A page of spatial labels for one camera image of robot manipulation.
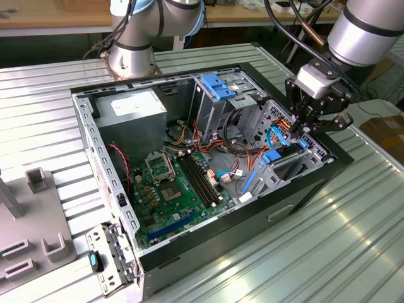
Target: expansion slot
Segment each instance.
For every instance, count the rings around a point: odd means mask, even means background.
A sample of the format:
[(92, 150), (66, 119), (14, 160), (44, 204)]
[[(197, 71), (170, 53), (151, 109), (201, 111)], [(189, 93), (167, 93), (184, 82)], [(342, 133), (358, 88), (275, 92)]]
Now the expansion slot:
[(199, 171), (191, 157), (177, 158), (178, 164), (185, 173), (194, 190), (197, 192), (205, 207), (211, 207), (212, 203), (218, 203), (216, 192), (209, 185), (204, 175)]
[(166, 226), (156, 232), (152, 232), (150, 235), (147, 235), (147, 239), (150, 241), (154, 238), (160, 237), (161, 235), (168, 234), (169, 232), (171, 232), (181, 226), (184, 226), (185, 224), (188, 224), (192, 220), (192, 218), (196, 216), (196, 214), (197, 214), (196, 212), (191, 213), (188, 217), (185, 217), (185, 218), (179, 220), (178, 222), (170, 224), (169, 226)]

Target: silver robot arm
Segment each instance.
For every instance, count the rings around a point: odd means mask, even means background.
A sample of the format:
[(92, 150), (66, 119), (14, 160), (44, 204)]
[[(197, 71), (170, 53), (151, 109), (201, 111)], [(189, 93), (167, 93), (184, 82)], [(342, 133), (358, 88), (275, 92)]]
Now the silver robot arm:
[[(328, 51), (300, 68), (285, 83), (295, 123), (292, 136), (304, 131), (325, 132), (347, 128), (353, 122), (346, 113), (359, 90), (342, 81), (353, 67), (378, 63), (404, 33), (404, 0), (349, 0), (328, 36)], [(330, 121), (321, 115), (337, 114)]]
[[(125, 17), (128, 2), (111, 0), (112, 27)], [(194, 35), (204, 22), (203, 0), (137, 0), (126, 28), (108, 51), (109, 67), (123, 78), (153, 74), (152, 39)]]

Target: green circuit board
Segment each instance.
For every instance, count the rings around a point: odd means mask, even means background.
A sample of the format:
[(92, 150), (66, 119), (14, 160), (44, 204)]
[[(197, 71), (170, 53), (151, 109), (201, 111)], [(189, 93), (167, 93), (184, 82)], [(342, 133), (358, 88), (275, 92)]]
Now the green circuit board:
[[(194, 152), (190, 157), (202, 170), (209, 168), (200, 152)], [(231, 196), (224, 188), (212, 186), (216, 195), (222, 199), (216, 206), (206, 207), (180, 168), (179, 159), (169, 159), (175, 170), (175, 180), (167, 180), (159, 186), (154, 185), (146, 163), (130, 171), (133, 180), (136, 180), (136, 176), (138, 178), (134, 183), (133, 208), (140, 221), (140, 229), (135, 236), (141, 249), (149, 248), (234, 206)], [(206, 172), (202, 171), (201, 175), (208, 178)], [(180, 226), (173, 229), (173, 224)], [(153, 233), (169, 226), (169, 232), (151, 239)]]

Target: slotted metal surface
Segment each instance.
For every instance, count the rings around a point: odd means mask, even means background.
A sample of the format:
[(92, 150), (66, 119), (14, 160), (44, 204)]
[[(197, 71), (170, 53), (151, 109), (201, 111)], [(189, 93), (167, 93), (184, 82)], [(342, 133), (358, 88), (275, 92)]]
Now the slotted metal surface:
[(396, 44), (391, 48), (388, 55), (397, 64), (404, 67), (404, 35), (396, 42)]
[[(164, 73), (251, 62), (282, 91), (290, 75), (251, 44), (163, 52), (156, 59)], [(53, 171), (80, 256), (3, 295), (2, 303), (125, 302), (130, 288), (104, 301), (86, 257), (83, 234), (109, 216), (68, 92), (103, 81), (112, 79), (98, 60), (0, 70), (2, 177), (15, 179), (36, 166)], [(147, 302), (402, 302), (403, 174), (355, 131), (331, 137), (356, 162), (308, 207)]]

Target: yellow cable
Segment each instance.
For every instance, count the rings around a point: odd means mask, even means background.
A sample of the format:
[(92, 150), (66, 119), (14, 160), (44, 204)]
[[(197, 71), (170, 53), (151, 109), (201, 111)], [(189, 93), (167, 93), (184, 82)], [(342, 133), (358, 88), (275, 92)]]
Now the yellow cable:
[(182, 134), (181, 134), (181, 137), (180, 137), (176, 142), (174, 142), (173, 145), (178, 145), (178, 144), (180, 144), (180, 143), (183, 141), (184, 137), (185, 137), (185, 127), (183, 126), (183, 127), (182, 127)]

